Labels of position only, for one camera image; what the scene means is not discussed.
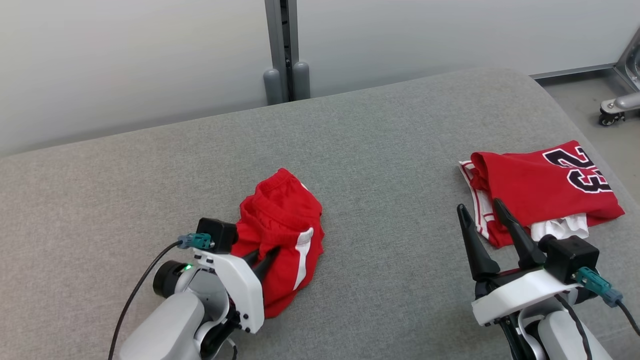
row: white fabric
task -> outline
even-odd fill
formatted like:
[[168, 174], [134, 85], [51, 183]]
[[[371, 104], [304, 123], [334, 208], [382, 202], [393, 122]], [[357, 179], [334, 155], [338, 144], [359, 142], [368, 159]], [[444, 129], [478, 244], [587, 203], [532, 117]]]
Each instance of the white fabric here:
[[[460, 171], [469, 186], [469, 190], [471, 190], [471, 197], [474, 200], [476, 230], [480, 235], [489, 240], [487, 223], [495, 220], [491, 198], [489, 198], [487, 192], [471, 187], [471, 179], [473, 179], [471, 169], [475, 168], [474, 164], [471, 161], [459, 161], [458, 164], [460, 164]], [[589, 236], [587, 215], [581, 213], [531, 224], [531, 238], [534, 241], [540, 241], [546, 234], [551, 234], [558, 239], [566, 239], [571, 235], [577, 235], [584, 239]]]
[[298, 237], [296, 250], [300, 253], [300, 262], [298, 263], [298, 276], [296, 277], [293, 290], [297, 289], [305, 276], [307, 276], [307, 254], [309, 253], [309, 249], [311, 249], [311, 237], [313, 237], [313, 235], [314, 228], [310, 227], [309, 230], [300, 233]]

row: red cloth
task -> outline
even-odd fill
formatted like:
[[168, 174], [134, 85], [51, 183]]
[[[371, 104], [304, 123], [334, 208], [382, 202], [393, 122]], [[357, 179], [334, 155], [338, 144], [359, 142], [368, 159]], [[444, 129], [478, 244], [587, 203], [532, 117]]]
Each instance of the red cloth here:
[[323, 253], [320, 226], [322, 205], [284, 168], [259, 183], [255, 194], [240, 204], [238, 241], [231, 254], [245, 256], [280, 246], [280, 252], [262, 282], [264, 315], [278, 316], [313, 278]]
[[[588, 226], [624, 215], [602, 173], [580, 144], [573, 140], [528, 154], [474, 152], [470, 185], [500, 198], [524, 225], [587, 214]], [[491, 243], [497, 247], [513, 242], [506, 228], [493, 222]]]

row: gray floor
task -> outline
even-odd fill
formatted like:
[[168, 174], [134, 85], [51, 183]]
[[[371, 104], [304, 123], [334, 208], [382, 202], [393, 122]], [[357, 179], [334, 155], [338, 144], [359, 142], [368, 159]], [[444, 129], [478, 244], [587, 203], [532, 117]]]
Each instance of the gray floor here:
[[626, 122], [609, 127], [598, 124], [600, 102], [629, 94], [631, 89], [613, 70], [541, 79], [538, 83], [600, 151], [636, 202], [640, 202], [638, 111], [628, 113]]

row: gray fabric surface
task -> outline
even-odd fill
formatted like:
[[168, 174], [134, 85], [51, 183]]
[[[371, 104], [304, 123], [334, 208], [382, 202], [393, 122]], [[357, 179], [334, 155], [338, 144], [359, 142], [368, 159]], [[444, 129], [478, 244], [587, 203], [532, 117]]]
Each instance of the gray fabric surface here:
[[[500, 329], [472, 316], [455, 210], [472, 202], [456, 162], [571, 139], [627, 211], [589, 241], [640, 318], [637, 204], [533, 80], [476, 69], [1, 159], [0, 357], [106, 358], [157, 253], [200, 217], [236, 221], [254, 186], [285, 167], [324, 206], [325, 253], [281, 316], [233, 335], [242, 359], [509, 359]], [[490, 253], [516, 267], [512, 247]], [[120, 343], [161, 301], [147, 281]], [[640, 352], [618, 309], [576, 310], [615, 359]]]

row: black cable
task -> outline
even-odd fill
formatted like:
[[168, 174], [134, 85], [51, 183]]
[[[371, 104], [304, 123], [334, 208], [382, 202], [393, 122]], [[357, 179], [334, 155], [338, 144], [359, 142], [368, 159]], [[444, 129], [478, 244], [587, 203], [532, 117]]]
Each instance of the black cable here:
[[636, 321], [634, 320], [634, 317], [631, 316], [631, 313], [629, 312], [627, 307], [622, 303], [622, 300], [620, 300], [620, 299], [616, 300], [616, 304], [618, 306], [620, 306], [620, 309], [622, 309], [622, 312], [627, 317], [627, 320], [629, 320], [629, 323], [631, 324], [631, 327], [633, 327], [634, 331], [636, 332], [636, 334], [638, 334], [638, 336], [640, 336], [640, 328], [638, 327], [638, 324], [636, 324]]
[[124, 307], [122, 308], [122, 313], [120, 313], [120, 318], [118, 319], [118, 323], [116, 324], [116, 329], [113, 332], [113, 339], [111, 340], [111, 348], [109, 349], [109, 357], [108, 357], [109, 360], [113, 360], [113, 352], [116, 350], [116, 340], [118, 339], [118, 333], [120, 332], [120, 326], [122, 326], [122, 320], [124, 320], [124, 314], [127, 313], [127, 310], [129, 309], [129, 305], [131, 305], [131, 301], [133, 301], [133, 297], [136, 296], [136, 293], [140, 289], [140, 286], [142, 286], [142, 283], [145, 281], [145, 279], [147, 278], [147, 276], [151, 272], [151, 269], [154, 268], [154, 266], [158, 263], [158, 261], [160, 261], [160, 259], [167, 252], [169, 252], [169, 250], [171, 250], [174, 247], [180, 245], [181, 243], [182, 243], [182, 240], [176, 241], [175, 243], [167, 246], [164, 250], [162, 250], [160, 255], [158, 255], [155, 258], [155, 260], [153, 260], [151, 262], [151, 265], [149, 265], [149, 267], [147, 268], [147, 271], [145, 271], [145, 273], [142, 274], [142, 277], [140, 278], [140, 281], [138, 281], [138, 283], [136, 284], [136, 287], [133, 288], [133, 291], [131, 292], [131, 295], [129, 295], [129, 299], [127, 300], [127, 302], [124, 304]]
[[582, 327], [582, 322], [580, 322], [580, 319], [578, 319], [578, 315], [576, 315], [571, 305], [569, 305], [569, 303], [562, 296], [558, 294], [556, 295], [556, 299], [560, 301], [560, 304], [562, 304], [562, 306], [564, 306], [567, 311], [569, 311], [569, 315], [575, 322], [575, 326], [578, 328], [580, 336], [582, 336], [582, 345], [584, 345], [584, 352], [587, 354], [587, 360], [593, 360], [593, 356], [591, 355], [591, 348], [589, 347], [589, 340], [587, 339], [587, 334], [584, 332], [584, 328]]

